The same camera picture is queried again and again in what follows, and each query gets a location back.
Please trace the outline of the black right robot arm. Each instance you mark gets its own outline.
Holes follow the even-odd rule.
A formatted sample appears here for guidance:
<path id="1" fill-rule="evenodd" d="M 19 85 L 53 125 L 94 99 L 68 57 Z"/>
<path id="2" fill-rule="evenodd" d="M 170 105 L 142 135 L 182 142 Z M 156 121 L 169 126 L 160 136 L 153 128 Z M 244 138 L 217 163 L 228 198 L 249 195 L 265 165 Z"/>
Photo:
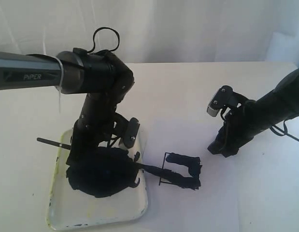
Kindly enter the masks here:
<path id="1" fill-rule="evenodd" d="M 299 117 L 299 68 L 257 101 L 224 85 L 209 102 L 207 113 L 212 117 L 220 115 L 223 120 L 223 126 L 208 146 L 214 155 L 225 158 L 236 155 L 242 146 L 267 129 L 280 137 L 290 137 L 287 127 L 280 129 L 277 124 Z"/>

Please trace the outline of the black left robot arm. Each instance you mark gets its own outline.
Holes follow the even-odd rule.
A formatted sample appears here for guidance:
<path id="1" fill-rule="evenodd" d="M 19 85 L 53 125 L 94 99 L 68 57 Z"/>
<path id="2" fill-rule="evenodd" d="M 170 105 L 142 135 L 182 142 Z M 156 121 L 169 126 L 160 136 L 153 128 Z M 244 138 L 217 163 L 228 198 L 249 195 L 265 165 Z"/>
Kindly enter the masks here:
<path id="1" fill-rule="evenodd" d="M 86 95 L 73 127 L 68 165 L 101 142 L 117 139 L 122 149 L 134 146 L 137 120 L 116 112 L 133 85 L 133 72 L 108 50 L 74 48 L 56 57 L 0 52 L 0 90 L 55 86 L 63 94 Z"/>

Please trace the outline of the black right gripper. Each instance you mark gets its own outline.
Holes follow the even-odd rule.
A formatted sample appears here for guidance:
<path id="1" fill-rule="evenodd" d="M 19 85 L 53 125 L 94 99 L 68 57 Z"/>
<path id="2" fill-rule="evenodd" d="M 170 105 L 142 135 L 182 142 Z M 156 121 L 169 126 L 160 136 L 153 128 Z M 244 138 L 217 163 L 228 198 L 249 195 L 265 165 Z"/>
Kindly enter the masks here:
<path id="1" fill-rule="evenodd" d="M 239 147 L 257 135 L 257 126 L 253 118 L 255 103 L 255 100 L 243 95 L 231 96 L 229 103 L 220 110 L 223 126 L 207 147 L 211 154 L 220 154 L 225 158 L 237 155 Z"/>

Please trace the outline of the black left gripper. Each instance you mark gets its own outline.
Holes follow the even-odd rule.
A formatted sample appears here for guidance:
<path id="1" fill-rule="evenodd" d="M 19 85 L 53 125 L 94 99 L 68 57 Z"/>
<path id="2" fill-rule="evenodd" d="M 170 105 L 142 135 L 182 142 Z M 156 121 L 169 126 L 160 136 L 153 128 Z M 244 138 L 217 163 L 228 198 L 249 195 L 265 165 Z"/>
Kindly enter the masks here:
<path id="1" fill-rule="evenodd" d="M 105 120 L 90 118 L 82 113 L 73 127 L 66 165 L 74 166 L 84 161 L 87 149 L 97 147 L 102 142 L 107 142 L 108 147 L 113 146 L 125 135 L 127 128 L 128 120 L 118 113 Z"/>

